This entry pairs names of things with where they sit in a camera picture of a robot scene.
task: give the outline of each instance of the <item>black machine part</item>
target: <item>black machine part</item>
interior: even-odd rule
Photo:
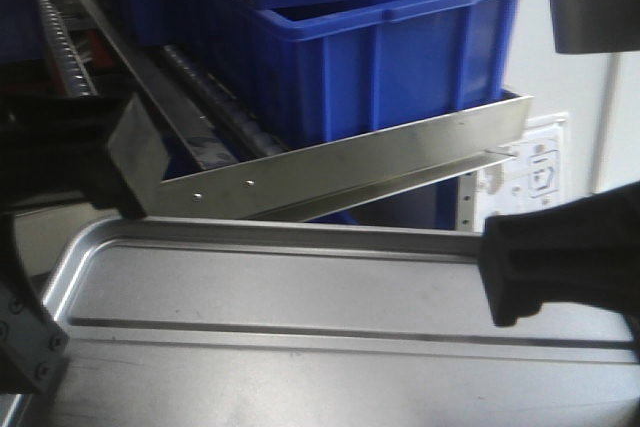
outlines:
[[[550,0],[556,51],[640,50],[640,0]]]
[[[89,200],[146,215],[168,156],[137,97],[0,97],[0,393],[40,393],[68,337],[34,292],[13,214]]]
[[[555,209],[487,219],[480,273],[497,326],[545,302],[640,314],[640,183]]]

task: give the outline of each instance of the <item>stacked blue bins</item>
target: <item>stacked blue bins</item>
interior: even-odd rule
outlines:
[[[0,63],[41,59],[43,49],[38,0],[0,0]]]
[[[299,148],[498,100],[517,0],[170,0],[182,45]]]

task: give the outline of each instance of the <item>reflective metal surface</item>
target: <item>reflective metal surface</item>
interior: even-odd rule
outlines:
[[[506,161],[530,97],[164,182],[154,215],[308,220]]]
[[[72,337],[66,372],[5,425],[636,425],[623,320],[550,305],[495,328],[477,249],[427,231],[98,223],[45,298]]]
[[[214,135],[210,122],[171,77],[113,26],[95,0],[79,1],[200,168],[235,164],[236,159]]]

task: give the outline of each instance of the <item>metal shelf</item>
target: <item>metal shelf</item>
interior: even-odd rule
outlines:
[[[144,51],[118,32],[95,0],[79,2],[196,160],[197,155],[208,155],[208,147],[194,148],[202,136],[213,136],[199,106],[181,93],[174,79]],[[214,104],[215,108],[218,102],[219,117],[229,118],[233,100],[209,97],[208,107]],[[200,159],[203,172],[160,184],[150,213],[286,221],[316,218],[508,160],[510,156],[497,146],[520,138],[530,104],[531,97],[513,96],[455,114],[213,170],[204,170],[216,166]],[[234,134],[243,135],[237,125],[229,127]],[[255,132],[245,134],[245,145],[253,142],[255,146]]]

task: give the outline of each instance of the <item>metal angle bracket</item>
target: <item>metal angle bracket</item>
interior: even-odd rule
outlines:
[[[304,221],[510,158],[531,97],[413,122],[160,185],[151,215]]]

